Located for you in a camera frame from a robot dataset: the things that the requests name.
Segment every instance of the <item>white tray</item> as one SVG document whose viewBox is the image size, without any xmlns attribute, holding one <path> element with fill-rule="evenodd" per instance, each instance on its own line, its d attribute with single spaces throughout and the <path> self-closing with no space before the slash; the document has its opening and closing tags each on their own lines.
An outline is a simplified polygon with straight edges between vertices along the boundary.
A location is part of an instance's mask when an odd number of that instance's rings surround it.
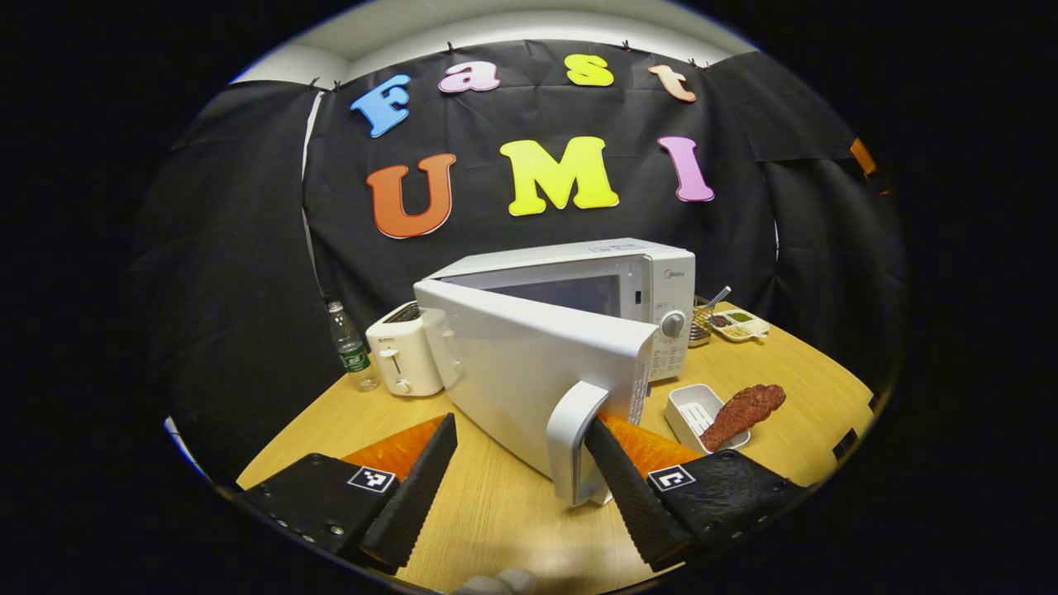
<svg viewBox="0 0 1058 595">
<path fill-rule="evenodd" d="M 724 401 L 706 384 L 691 384 L 669 393 L 669 404 L 664 410 L 665 421 L 675 432 L 679 444 L 703 454 L 712 454 L 698 438 L 713 425 Z M 738 449 L 749 441 L 749 430 L 735 434 L 724 443 L 723 448 Z"/>
<path fill-rule="evenodd" d="M 731 318 L 731 317 L 728 315 L 728 314 L 733 314 L 735 312 L 744 313 L 747 317 L 751 317 L 753 320 L 746 321 L 746 322 L 738 322 L 738 321 L 736 321 L 733 318 Z M 740 309 L 724 310 L 723 312 L 714 312 L 713 315 L 714 317 L 724 317 L 725 319 L 731 321 L 731 324 L 728 325 L 728 326 L 722 326 L 722 327 L 714 326 L 713 327 L 713 332 L 716 333 L 716 335 L 723 336 L 728 341 L 734 341 L 735 343 L 742 343 L 743 341 L 749 341 L 750 339 L 752 339 L 752 337 L 751 336 L 747 336 L 747 337 L 731 337 L 730 335 L 728 335 L 727 332 L 725 332 L 725 330 L 727 330 L 729 328 L 741 328 L 741 329 L 745 330 L 746 332 L 754 332 L 754 333 L 756 333 L 756 332 L 767 332 L 767 331 L 771 330 L 771 325 L 768 324 L 767 322 L 765 322 L 764 319 L 761 319 L 761 318 L 752 314 L 751 312 L 747 312 L 746 310 L 740 310 Z"/>
</svg>

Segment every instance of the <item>table surface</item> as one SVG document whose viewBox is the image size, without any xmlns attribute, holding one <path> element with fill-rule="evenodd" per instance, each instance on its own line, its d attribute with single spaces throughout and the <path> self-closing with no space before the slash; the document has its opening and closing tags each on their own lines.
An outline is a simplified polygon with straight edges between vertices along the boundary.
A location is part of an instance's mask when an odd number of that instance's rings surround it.
<svg viewBox="0 0 1058 595">
<path fill-rule="evenodd" d="M 716 312 L 735 306 L 722 302 Z M 741 452 L 800 485 L 836 467 L 833 449 L 850 428 L 863 436 L 874 415 L 871 391 L 834 360 L 771 327 L 760 343 L 733 343 L 715 332 L 688 351 L 676 378 L 652 382 L 640 426 L 676 439 L 664 419 L 669 393 L 708 384 L 725 402 L 754 384 L 779 384 L 786 402 L 753 427 Z M 474 575 L 508 567 L 532 571 L 541 595 L 594 594 L 657 573 L 639 558 L 617 505 L 568 508 L 550 480 L 493 440 L 442 391 L 397 397 L 384 386 L 358 393 L 343 377 L 284 429 L 238 479 L 249 488 L 310 452 L 342 457 L 409 426 L 454 413 L 459 446 L 397 578 L 448 593 Z"/>
</svg>

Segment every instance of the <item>spoon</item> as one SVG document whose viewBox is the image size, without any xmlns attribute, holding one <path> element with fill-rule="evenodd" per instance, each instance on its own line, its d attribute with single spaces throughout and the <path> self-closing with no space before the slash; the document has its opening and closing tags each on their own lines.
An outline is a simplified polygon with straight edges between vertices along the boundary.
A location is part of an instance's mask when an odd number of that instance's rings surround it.
<svg viewBox="0 0 1058 595">
<path fill-rule="evenodd" d="M 731 288 L 725 286 L 724 289 L 722 289 L 720 292 L 716 294 L 716 298 L 713 298 L 711 302 L 709 302 L 708 304 L 706 304 L 705 309 L 708 310 L 709 308 L 712 308 L 713 306 L 715 306 L 716 303 L 719 302 L 720 300 L 723 300 L 728 293 L 731 293 Z"/>
</svg>

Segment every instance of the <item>wire basket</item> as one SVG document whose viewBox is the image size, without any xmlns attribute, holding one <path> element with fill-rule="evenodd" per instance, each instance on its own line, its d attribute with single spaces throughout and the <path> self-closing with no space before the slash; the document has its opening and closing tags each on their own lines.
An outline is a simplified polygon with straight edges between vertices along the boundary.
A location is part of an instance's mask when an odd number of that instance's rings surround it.
<svg viewBox="0 0 1058 595">
<path fill-rule="evenodd" d="M 700 295 L 694 296 L 694 318 L 691 319 L 691 338 L 687 343 L 688 347 L 697 347 L 698 345 L 709 343 L 709 338 L 713 331 L 713 326 L 709 323 L 709 317 L 712 315 L 716 306 L 707 310 L 707 304 L 709 304 L 709 300 Z"/>
</svg>

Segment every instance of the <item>water bottle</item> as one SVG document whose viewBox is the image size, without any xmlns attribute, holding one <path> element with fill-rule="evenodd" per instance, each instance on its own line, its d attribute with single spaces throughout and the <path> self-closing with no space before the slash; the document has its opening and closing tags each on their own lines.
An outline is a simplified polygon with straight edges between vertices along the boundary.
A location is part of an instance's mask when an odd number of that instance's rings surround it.
<svg viewBox="0 0 1058 595">
<path fill-rule="evenodd" d="M 379 377 L 367 358 L 367 348 L 360 338 L 355 325 L 345 314 L 341 302 L 328 302 L 327 311 L 331 317 L 331 340 L 338 355 L 342 357 L 345 371 L 352 379 L 352 385 L 361 393 L 373 391 L 379 385 Z"/>
</svg>

